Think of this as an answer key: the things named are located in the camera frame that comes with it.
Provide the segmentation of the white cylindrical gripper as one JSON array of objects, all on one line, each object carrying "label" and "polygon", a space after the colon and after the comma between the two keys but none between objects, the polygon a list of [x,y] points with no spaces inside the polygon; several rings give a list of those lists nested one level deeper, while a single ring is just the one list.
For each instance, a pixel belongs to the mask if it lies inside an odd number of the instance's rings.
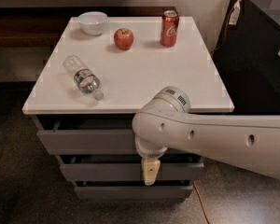
[{"label": "white cylindrical gripper", "polygon": [[138,154],[143,158],[141,167],[145,185],[151,186],[155,183],[161,166],[158,158],[166,152],[167,148],[150,144],[139,136],[135,137],[135,146]]}]

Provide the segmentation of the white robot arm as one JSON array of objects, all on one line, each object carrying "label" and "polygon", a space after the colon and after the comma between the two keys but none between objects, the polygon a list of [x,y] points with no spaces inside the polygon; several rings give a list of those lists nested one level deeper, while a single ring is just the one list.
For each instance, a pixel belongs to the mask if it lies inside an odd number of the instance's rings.
[{"label": "white robot arm", "polygon": [[143,176],[150,185],[169,149],[182,150],[280,180],[280,116],[198,115],[188,96],[166,87],[133,117]]}]

